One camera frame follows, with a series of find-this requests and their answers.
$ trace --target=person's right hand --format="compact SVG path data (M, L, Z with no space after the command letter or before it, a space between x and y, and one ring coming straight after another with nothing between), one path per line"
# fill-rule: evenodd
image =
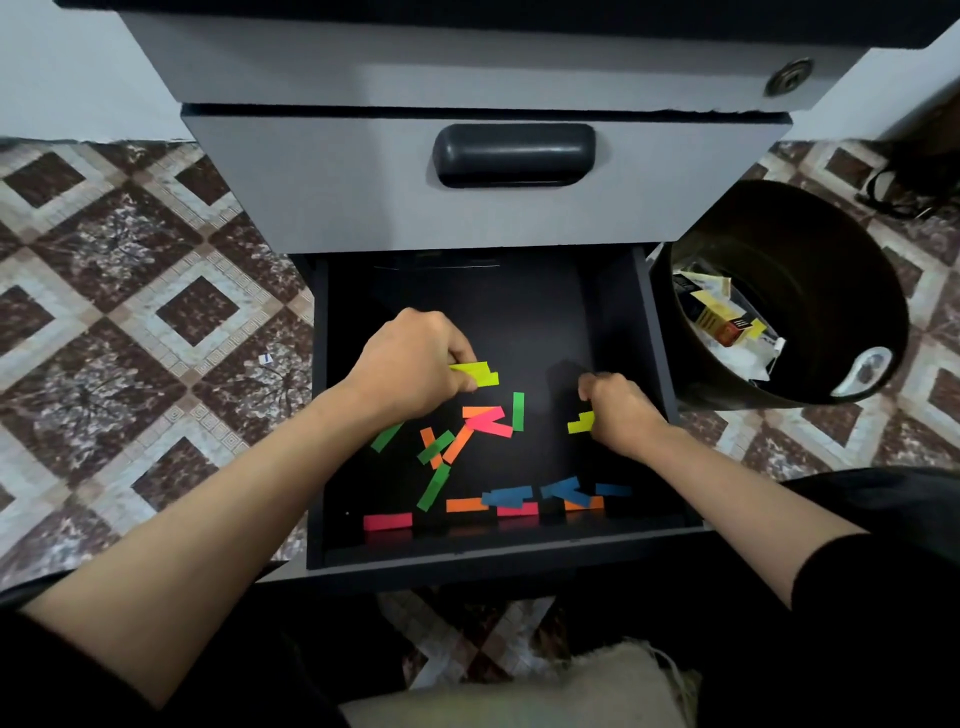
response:
M640 388L623 375L580 375L577 391L593 404L592 435L626 457L642 460L642 446L670 425Z

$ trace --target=black trash can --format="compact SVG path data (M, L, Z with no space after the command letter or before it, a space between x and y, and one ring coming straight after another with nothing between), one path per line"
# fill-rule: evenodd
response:
M691 329L672 274L701 259L753 304L786 347L771 380L728 370ZM862 400L906 351L909 319L893 266L849 215L780 182L738 182L651 278L670 374L686 409L754 409Z

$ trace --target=top drawer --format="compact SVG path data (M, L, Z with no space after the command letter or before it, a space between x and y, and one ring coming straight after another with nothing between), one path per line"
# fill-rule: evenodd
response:
M123 13L174 97L192 104L432 109L810 109L863 51ZM770 77L812 76L768 97Z

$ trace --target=black handle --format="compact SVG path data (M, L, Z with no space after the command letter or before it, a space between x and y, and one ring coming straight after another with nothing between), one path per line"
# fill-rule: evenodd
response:
M451 124L437 134L433 165L447 187L563 187L596 159L588 124Z

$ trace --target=green paper strip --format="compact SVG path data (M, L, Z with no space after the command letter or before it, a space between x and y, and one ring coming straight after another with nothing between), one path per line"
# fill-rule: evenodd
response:
M387 447L387 443L394 439L396 431L400 429L400 425L394 425L393 427L387 427L383 432L376 436L376 439L370 443L370 447L375 449L377 452L382 452L384 448Z
M514 432L523 431L523 393L514 392Z
M446 479L450 477L450 466L446 463L441 463L441 466L433 473L433 477L430 478L430 483L427 485L426 490L423 492L423 495L420 497L420 500L417 501L417 507L426 513L430 506L433 505L433 501L437 499L437 496L440 494L440 490L443 488Z
M420 461L420 464L426 465L428 462L430 462L431 458L436 457L441 452L443 452L444 448L446 448L447 445L452 443L453 440L454 440L453 433L450 432L450 430L447 430L443 435L441 435L432 443L430 443L426 447L426 449L417 456L417 459Z

